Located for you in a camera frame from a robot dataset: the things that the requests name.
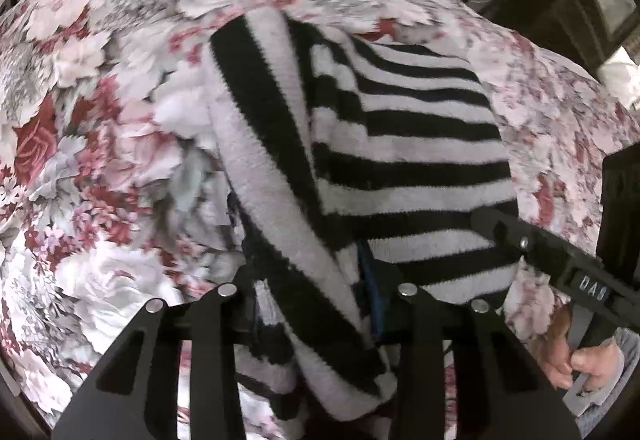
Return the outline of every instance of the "human hand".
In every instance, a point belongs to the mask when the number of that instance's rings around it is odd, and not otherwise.
[[[599,390],[614,376],[618,363],[619,346],[611,341],[604,346],[581,348],[573,354],[566,341],[571,326],[568,306],[556,311],[549,330],[540,338],[535,356],[554,388],[568,390],[574,383],[574,370],[590,374],[584,384],[585,391]]]

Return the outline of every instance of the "red rose print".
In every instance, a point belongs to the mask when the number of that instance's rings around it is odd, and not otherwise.
[[[380,20],[378,23],[378,30],[376,32],[369,32],[368,34],[360,34],[365,40],[375,42],[388,34],[393,40],[396,39],[396,24],[393,20]]]
[[[164,249],[160,249],[160,261],[165,267],[174,268],[176,265],[174,255]]]
[[[128,222],[113,222],[109,229],[110,242],[117,243],[118,245],[129,245],[131,243],[131,233]]]
[[[551,187],[546,181],[546,176],[540,173],[538,175],[538,181],[540,182],[540,189],[533,196],[538,199],[538,205],[540,206],[540,216],[538,225],[541,227],[548,227],[554,219],[554,197]]]
[[[31,121],[22,128],[14,128],[18,136],[14,170],[21,185],[29,185],[56,152],[55,118],[52,97],[47,95]]]
[[[94,104],[84,98],[78,99],[74,111],[71,113],[71,124],[80,126],[89,120],[89,112],[94,108]]]
[[[95,112],[102,121],[116,119],[122,111],[122,107],[116,97],[117,89],[118,81],[115,76],[103,77],[98,81],[90,101],[94,104]]]
[[[196,43],[193,48],[187,52],[187,61],[192,65],[202,64],[200,54],[202,52],[202,43]]]

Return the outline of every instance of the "gray sleeve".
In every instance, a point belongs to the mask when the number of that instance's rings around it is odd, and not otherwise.
[[[640,336],[630,330],[619,328],[614,337],[625,355],[625,368],[616,387],[613,388],[604,403],[601,406],[591,406],[576,419],[582,438],[585,438],[598,425],[598,422],[613,406],[613,403],[634,373],[640,359]]]

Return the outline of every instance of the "black plastic bracket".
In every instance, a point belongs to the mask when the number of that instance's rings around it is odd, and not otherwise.
[[[491,208],[471,215],[473,230],[507,249],[519,249],[527,261],[550,276],[550,284],[574,303],[616,327],[640,331],[640,294],[605,270],[598,258],[554,234]]]
[[[221,285],[196,303],[149,300],[116,338],[53,429],[52,440],[175,440],[182,341],[191,340],[193,440],[243,439],[231,301]]]
[[[452,340],[456,370],[457,438],[506,440],[517,432],[520,440],[580,439],[561,396],[487,303],[461,307],[422,289],[411,294],[396,296],[389,309],[409,306],[406,329],[412,330],[401,349],[392,440],[444,437],[445,339]]]

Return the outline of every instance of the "pink flower pattern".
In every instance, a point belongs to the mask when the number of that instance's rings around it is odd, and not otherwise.
[[[54,8],[65,8],[65,1]],[[189,172],[181,170],[187,157],[206,154],[199,162],[204,164],[203,184],[217,178],[221,166],[210,135],[185,139],[156,123],[154,90],[184,62],[194,82],[176,80],[175,95],[183,96],[180,103],[201,99],[197,78],[209,37],[251,8],[271,4],[299,20],[337,24],[372,40],[425,43],[467,58],[492,98],[510,154],[521,217],[591,253],[601,218],[602,159],[640,137],[629,113],[579,67],[481,18],[458,0],[232,0],[193,18],[177,9],[179,0],[109,2],[109,8],[100,9],[89,1],[76,21],[43,40],[28,40],[24,23],[34,10],[46,21],[42,14],[48,7],[38,0],[21,0],[0,18],[0,66],[13,66],[28,49],[25,74],[37,90],[34,94],[24,81],[15,80],[4,85],[7,96],[0,106],[17,138],[15,149],[8,147],[11,160],[3,158],[5,152],[0,155],[0,181],[4,185],[5,179],[15,177],[24,188],[24,195],[18,193],[0,207],[0,238],[7,245],[0,275],[3,281],[11,275],[7,259],[24,255],[34,260],[31,283],[37,287],[33,297],[0,294],[0,347],[10,359],[21,359],[26,351],[27,357],[43,359],[50,376],[64,376],[72,391],[99,355],[82,333],[72,302],[52,285],[61,261],[105,241],[154,250],[164,275],[192,300],[213,287],[209,273],[216,255],[238,246],[238,237],[232,243],[221,239],[215,247],[199,242],[190,232],[191,223],[175,211],[176,193],[187,187],[193,191],[191,199],[183,201],[191,208],[189,215],[197,215],[208,202],[203,199],[207,190],[191,185]],[[398,5],[409,4],[410,12],[398,13]],[[415,19],[421,24],[412,25]],[[98,76],[61,85],[50,63],[56,45],[82,42],[105,31],[110,41]],[[193,110],[185,110],[186,115]],[[28,115],[20,119],[20,113]],[[70,149],[70,143],[74,153],[62,157],[61,150]],[[234,234],[230,226],[226,231]],[[21,249],[4,239],[19,233],[24,237]],[[18,341],[18,336],[29,339]],[[63,354],[70,344],[76,353]],[[188,350],[183,354],[182,389],[188,378]],[[21,380],[26,383],[28,367],[16,368],[17,374],[27,374]],[[447,426],[453,427],[453,368],[447,369],[446,397]],[[56,409],[40,412],[50,425],[60,416]],[[181,405],[178,422],[185,426],[188,421],[188,405]]]

